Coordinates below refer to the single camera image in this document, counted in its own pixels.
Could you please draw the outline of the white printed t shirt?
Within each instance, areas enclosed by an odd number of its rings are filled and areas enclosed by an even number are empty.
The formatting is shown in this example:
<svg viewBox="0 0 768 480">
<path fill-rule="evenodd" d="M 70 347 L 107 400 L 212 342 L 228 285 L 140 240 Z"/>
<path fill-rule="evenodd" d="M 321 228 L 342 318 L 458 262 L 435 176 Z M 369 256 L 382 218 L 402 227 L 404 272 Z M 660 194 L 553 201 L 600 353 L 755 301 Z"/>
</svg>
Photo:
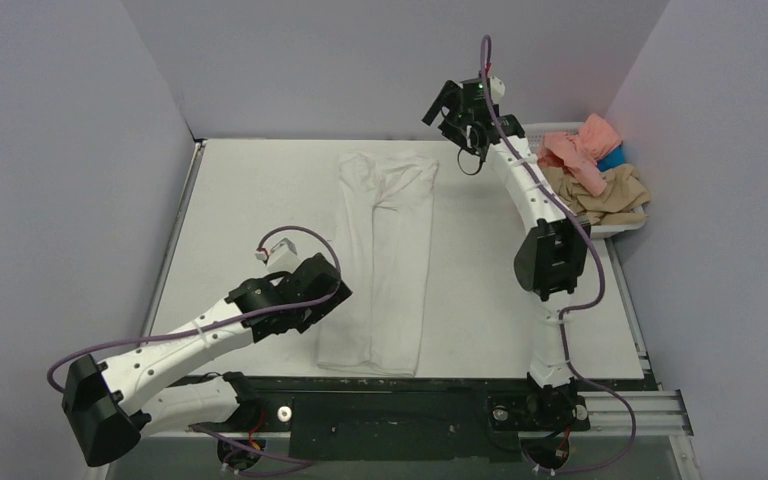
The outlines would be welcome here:
<svg viewBox="0 0 768 480">
<path fill-rule="evenodd" d="M 438 169 L 437 160 L 413 151 L 339 157 L 332 246 L 352 295 L 319 325 L 320 368 L 415 375 Z"/>
</svg>

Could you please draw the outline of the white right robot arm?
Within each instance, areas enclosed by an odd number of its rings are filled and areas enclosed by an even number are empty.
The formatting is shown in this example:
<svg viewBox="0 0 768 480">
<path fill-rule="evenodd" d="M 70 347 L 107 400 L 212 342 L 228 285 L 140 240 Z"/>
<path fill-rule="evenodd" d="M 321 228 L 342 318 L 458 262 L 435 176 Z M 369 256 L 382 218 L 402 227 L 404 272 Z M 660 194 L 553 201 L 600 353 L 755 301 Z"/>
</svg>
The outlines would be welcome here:
<svg viewBox="0 0 768 480">
<path fill-rule="evenodd" d="M 514 256 L 519 285 L 532 295 L 537 311 L 531 328 L 532 359 L 528 376 L 540 387 L 571 382 L 561 338 L 559 313 L 571 302 L 586 263 L 582 234 L 587 223 L 571 221 L 554 203 L 548 182 L 531 152 L 527 134 L 513 115 L 487 105 L 485 93 L 500 96 L 502 82 L 474 78 L 446 81 L 422 118 L 436 124 L 444 138 L 478 158 L 496 173 L 513 200 L 525 228 Z"/>
</svg>

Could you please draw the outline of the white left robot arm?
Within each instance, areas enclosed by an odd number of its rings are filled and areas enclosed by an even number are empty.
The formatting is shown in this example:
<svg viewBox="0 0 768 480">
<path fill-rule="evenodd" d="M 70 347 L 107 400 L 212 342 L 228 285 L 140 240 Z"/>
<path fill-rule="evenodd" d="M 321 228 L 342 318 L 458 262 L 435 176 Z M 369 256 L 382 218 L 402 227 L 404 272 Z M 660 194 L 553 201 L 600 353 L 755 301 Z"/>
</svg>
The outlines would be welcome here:
<svg viewBox="0 0 768 480">
<path fill-rule="evenodd" d="M 143 438 L 192 425 L 249 428 L 264 408 L 243 373 L 190 374 L 269 336 L 302 333 L 351 294 L 338 269 L 316 254 L 242 282 L 162 341 L 142 340 L 104 360 L 81 355 L 69 366 L 61 405 L 86 464 L 107 465 Z"/>
</svg>

